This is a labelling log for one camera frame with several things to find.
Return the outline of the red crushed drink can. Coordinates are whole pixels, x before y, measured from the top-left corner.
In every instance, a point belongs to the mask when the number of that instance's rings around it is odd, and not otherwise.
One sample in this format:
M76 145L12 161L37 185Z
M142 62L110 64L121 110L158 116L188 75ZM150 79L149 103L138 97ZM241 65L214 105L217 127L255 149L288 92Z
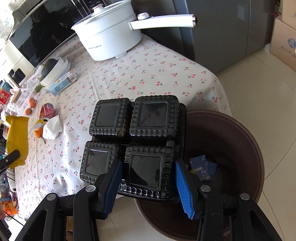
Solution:
M53 118L55 116L55 108L53 104L46 103L41 106L39 118Z

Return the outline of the white tissue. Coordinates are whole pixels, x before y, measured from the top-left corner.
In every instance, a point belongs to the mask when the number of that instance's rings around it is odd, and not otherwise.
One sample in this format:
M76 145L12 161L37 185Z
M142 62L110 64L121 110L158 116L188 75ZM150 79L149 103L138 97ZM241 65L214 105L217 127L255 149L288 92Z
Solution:
M55 138L63 131L63 127L60 122L60 116L56 115L43 127L43 138L46 140L55 140Z

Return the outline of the grey refrigerator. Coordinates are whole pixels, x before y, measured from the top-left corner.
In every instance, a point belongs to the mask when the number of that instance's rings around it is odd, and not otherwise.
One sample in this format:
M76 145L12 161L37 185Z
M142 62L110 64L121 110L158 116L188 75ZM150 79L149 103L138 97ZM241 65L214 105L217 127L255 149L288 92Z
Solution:
M273 33L275 1L132 1L136 14L194 14L195 28L156 28L142 33L217 73L265 47Z

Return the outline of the cherry print tablecloth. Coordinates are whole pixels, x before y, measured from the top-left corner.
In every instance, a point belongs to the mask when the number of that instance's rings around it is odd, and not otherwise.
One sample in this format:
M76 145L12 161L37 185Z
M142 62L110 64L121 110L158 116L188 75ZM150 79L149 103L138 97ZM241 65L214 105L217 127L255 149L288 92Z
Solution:
M15 168L19 214L25 219L47 194L71 195L85 186L79 172L99 100L175 95L188 110L231 113L225 91L212 72L147 36L125 56L104 61L94 61L73 37L52 53L52 58L56 57L69 60L78 79L58 96L45 89L37 95L37 106L28 122L26 163ZM48 141L37 138L33 131L46 103L54 106L63 127L58 137Z

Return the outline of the small blue carton box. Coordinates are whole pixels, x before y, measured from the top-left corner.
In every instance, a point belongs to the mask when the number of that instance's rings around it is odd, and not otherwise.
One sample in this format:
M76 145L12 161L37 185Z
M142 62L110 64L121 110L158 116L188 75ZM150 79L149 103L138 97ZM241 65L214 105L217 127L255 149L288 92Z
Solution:
M190 165L201 181L211 180L216 172L217 164L207 161L205 155L190 159Z

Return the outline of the dark green squash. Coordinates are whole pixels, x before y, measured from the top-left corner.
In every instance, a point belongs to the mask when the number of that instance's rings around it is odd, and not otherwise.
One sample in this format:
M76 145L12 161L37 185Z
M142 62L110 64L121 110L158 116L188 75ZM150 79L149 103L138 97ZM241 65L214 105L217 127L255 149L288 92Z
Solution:
M43 69L41 71L42 76L46 77L50 71L55 67L55 65L57 64L58 60L57 59L49 59L43 66Z

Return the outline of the white electric cooking pot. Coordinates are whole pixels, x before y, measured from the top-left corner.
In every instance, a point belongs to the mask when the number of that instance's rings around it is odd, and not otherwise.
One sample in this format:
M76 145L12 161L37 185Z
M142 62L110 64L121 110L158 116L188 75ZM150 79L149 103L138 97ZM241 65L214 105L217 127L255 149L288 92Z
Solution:
M194 28L195 15L150 16L135 14L131 1L118 1L108 6L101 4L93 13L72 26L79 40L95 61L119 58L137 45L141 29L151 28Z

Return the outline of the upper cardboard box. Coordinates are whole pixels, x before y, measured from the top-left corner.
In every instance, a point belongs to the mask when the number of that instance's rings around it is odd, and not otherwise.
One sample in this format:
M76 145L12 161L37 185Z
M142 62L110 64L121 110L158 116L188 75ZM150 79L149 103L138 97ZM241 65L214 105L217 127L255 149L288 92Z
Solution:
M295 29L278 16L274 21L270 53L295 71Z

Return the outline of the glass cake stand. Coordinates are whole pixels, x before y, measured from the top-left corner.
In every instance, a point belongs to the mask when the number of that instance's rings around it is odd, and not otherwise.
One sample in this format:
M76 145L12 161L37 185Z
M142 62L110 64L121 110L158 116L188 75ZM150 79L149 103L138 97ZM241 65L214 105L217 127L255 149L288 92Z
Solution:
M10 98L10 103L15 103L19 99L21 101L25 100L27 96L30 93L30 88L28 84L23 84L21 87L19 87L17 90L11 89L11 98Z

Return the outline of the light blue milk carton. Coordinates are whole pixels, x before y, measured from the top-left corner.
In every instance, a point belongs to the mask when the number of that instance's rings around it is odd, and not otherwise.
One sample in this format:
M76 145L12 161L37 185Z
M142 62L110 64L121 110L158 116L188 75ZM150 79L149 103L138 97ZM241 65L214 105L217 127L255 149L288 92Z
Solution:
M72 68L70 71L65 73L58 80L51 84L49 92L52 93L53 96L58 96L64 89L73 84L77 79L78 75L74 68Z

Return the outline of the yellow snack wrapper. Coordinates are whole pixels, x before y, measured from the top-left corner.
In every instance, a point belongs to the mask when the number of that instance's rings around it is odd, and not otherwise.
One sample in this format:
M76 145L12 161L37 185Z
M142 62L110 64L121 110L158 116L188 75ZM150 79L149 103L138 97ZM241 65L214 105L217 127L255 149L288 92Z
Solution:
M25 164L25 160L29 153L28 144L28 121L29 118L24 116L6 116L6 121L10 124L8 137L6 140L6 148L8 154L14 150L18 150L20 157L9 165L10 169Z

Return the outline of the white stacked bowls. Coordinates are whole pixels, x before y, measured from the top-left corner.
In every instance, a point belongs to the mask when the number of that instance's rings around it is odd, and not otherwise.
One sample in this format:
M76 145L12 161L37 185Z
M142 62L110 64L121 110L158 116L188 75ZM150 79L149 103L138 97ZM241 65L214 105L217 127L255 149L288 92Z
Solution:
M44 88L50 87L50 85L54 81L58 80L62 75L67 73L71 67L71 64L68 59L63 59L61 57L57 57L53 59L57 59L58 62L55 65L55 67L50 71L50 73L46 77L43 77L41 73L40 84Z

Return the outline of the black microwave oven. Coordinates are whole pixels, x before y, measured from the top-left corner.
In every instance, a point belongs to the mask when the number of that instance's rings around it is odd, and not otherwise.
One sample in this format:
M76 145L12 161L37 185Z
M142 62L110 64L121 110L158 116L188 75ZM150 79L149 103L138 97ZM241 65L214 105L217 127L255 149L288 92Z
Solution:
M72 26L93 13L101 0L24 1L13 11L14 26L8 39L37 67L53 51L75 35Z

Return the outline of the brown plastic trash bin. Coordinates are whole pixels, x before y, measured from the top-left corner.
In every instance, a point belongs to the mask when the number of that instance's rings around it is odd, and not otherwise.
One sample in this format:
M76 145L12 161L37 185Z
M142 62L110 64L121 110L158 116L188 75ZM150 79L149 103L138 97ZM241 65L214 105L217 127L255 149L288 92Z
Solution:
M187 112L186 156L184 162L205 156L217 165L205 184L226 197L248 193L255 202L264 183L264 161L250 131L236 119L216 111ZM144 219L158 232L174 240L196 240L198 220L190 220L178 201L160 203L137 199Z

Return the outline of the black plastic food tray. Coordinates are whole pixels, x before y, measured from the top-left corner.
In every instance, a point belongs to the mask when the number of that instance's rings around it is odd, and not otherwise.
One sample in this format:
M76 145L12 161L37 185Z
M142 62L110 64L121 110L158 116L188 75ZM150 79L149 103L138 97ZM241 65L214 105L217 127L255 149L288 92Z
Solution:
M97 102L80 168L94 184L115 160L122 162L120 195L167 202L177 197L176 160L186 140L186 106L174 95Z

